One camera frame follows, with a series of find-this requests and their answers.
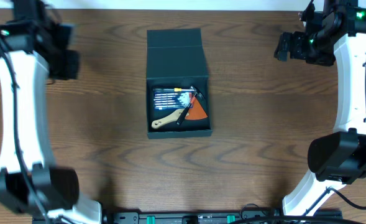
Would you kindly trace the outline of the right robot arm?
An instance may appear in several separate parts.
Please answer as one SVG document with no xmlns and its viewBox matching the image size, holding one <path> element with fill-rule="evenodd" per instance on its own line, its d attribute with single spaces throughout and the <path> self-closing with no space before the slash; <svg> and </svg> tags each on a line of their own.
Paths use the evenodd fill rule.
<svg viewBox="0 0 366 224">
<path fill-rule="evenodd" d="M 282 200 L 282 212 L 296 222 L 316 214 L 333 194 L 366 178 L 366 3 L 313 2 L 300 13 L 302 32 L 280 36 L 277 60 L 304 60 L 336 66 L 337 115 L 333 132 L 315 139 L 308 149 L 308 171 Z"/>
</svg>

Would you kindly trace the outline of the dark green box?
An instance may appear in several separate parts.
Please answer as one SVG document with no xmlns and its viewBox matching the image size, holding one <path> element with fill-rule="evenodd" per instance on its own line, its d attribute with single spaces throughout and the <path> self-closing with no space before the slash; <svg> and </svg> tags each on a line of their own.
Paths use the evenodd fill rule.
<svg viewBox="0 0 366 224">
<path fill-rule="evenodd" d="M 213 132 L 208 96 L 208 65 L 204 55 L 201 30 L 167 29 L 147 31 L 146 112 L 149 139 L 206 137 Z M 181 126 L 170 123 L 159 129 L 152 121 L 163 118 L 176 108 L 155 110 L 154 88 L 190 88 L 195 86 L 205 97 L 201 105 L 208 117 L 184 121 Z"/>
</svg>

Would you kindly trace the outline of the small black red hammer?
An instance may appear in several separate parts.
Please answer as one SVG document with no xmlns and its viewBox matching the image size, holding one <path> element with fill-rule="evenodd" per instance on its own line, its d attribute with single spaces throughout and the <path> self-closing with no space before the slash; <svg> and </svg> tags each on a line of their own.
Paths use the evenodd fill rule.
<svg viewBox="0 0 366 224">
<path fill-rule="evenodd" d="M 193 92 L 189 104 L 180 113 L 176 121 L 176 124 L 178 126 L 181 126 L 181 124 L 187 117 L 189 118 L 189 120 L 201 120 L 208 117 L 207 113 L 201 105 L 201 102 L 205 102 L 206 100 L 204 95 L 195 86 L 190 86 L 190 88 L 195 88 L 196 92 Z"/>
</svg>

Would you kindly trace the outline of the orange scraper wooden handle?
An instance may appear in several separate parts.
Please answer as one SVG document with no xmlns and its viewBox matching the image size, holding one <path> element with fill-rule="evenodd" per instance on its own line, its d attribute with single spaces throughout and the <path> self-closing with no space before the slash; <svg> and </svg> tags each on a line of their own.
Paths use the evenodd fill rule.
<svg viewBox="0 0 366 224">
<path fill-rule="evenodd" d="M 152 121 L 151 127 L 153 129 L 159 129 L 170 123 L 175 123 L 179 126 L 186 120 L 198 121 L 207 117 L 208 115 L 198 101 L 198 98 L 194 96 L 184 108 L 178 108 L 167 116 Z"/>
</svg>

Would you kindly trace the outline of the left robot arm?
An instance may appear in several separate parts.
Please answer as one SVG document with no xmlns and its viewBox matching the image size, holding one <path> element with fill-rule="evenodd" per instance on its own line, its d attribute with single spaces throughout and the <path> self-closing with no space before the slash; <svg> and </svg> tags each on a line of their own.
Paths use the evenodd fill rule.
<svg viewBox="0 0 366 224">
<path fill-rule="evenodd" d="M 57 165 L 48 136 L 47 84 L 79 71 L 73 27 L 39 0 L 14 0 L 12 12 L 0 25 L 0 203 L 36 222 L 101 223 L 101 204 L 80 192 L 75 170 Z"/>
</svg>

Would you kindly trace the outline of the black yellow handled screwdriver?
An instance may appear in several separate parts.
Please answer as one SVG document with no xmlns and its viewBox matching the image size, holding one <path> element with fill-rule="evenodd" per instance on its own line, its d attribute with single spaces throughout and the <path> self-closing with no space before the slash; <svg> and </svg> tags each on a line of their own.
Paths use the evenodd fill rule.
<svg viewBox="0 0 366 224">
<path fill-rule="evenodd" d="M 154 92 L 174 93 L 174 92 L 196 92 L 195 88 L 154 88 Z"/>
</svg>

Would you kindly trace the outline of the clear blue screwdriver set case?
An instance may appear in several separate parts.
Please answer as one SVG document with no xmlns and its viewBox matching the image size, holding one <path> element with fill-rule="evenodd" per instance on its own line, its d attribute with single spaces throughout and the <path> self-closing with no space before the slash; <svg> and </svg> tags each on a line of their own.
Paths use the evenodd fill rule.
<svg viewBox="0 0 366 224">
<path fill-rule="evenodd" d="M 154 109 L 184 108 L 190 102 L 192 94 L 193 92 L 159 93 L 153 91 Z"/>
</svg>

